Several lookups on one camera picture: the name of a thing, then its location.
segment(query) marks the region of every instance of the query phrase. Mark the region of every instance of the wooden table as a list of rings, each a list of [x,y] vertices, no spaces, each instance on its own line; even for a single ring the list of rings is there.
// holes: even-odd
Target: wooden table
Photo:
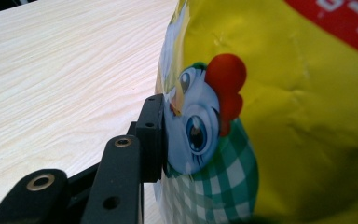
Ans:
[[[25,175],[72,176],[154,94],[176,0],[40,0],[0,12],[0,201]],[[151,185],[146,223],[159,223]]]

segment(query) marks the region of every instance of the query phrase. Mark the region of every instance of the green checkered scarf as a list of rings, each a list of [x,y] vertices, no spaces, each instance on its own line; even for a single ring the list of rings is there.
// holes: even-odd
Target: green checkered scarf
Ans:
[[[166,223],[245,221],[255,207],[258,172],[255,154],[241,121],[231,122],[211,161],[198,173],[180,175],[168,165],[155,185]]]

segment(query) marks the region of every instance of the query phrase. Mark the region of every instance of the black object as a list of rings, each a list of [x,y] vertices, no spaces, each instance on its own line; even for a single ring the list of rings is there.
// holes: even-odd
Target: black object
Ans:
[[[147,98],[99,164],[69,179],[46,169],[20,180],[0,203],[0,223],[143,223],[143,183],[157,182],[166,162],[163,126],[162,94]]]

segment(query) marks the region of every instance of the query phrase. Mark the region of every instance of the yellow packaging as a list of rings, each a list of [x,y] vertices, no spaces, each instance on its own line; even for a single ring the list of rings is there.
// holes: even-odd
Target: yellow packaging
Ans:
[[[166,223],[358,223],[358,1],[297,2],[178,3],[156,87]]]

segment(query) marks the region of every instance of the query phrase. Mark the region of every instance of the plastic packaging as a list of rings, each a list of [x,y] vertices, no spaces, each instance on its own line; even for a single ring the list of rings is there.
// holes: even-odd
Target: plastic packaging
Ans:
[[[180,1],[166,223],[358,223],[358,1]]]

